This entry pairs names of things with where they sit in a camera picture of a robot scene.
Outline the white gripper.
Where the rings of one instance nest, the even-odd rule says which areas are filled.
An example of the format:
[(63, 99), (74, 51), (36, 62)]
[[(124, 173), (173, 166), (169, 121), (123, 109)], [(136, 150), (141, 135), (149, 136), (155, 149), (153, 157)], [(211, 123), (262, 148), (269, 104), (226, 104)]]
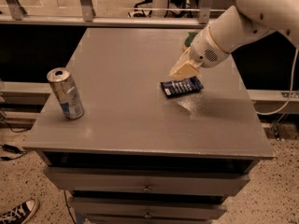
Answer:
[(229, 53), (217, 45), (210, 32), (210, 27), (207, 26), (194, 37), (190, 48), (186, 49), (179, 57), (169, 75), (175, 80), (194, 77), (198, 75), (201, 66), (212, 68), (228, 57)]

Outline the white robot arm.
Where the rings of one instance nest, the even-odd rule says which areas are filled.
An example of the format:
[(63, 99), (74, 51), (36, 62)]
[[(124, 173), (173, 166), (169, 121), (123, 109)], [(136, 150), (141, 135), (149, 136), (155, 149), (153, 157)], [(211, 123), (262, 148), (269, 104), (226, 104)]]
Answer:
[(200, 68), (218, 65), (236, 49), (272, 31), (299, 48), (299, 0), (235, 0), (195, 36), (169, 76), (176, 80), (194, 77)]

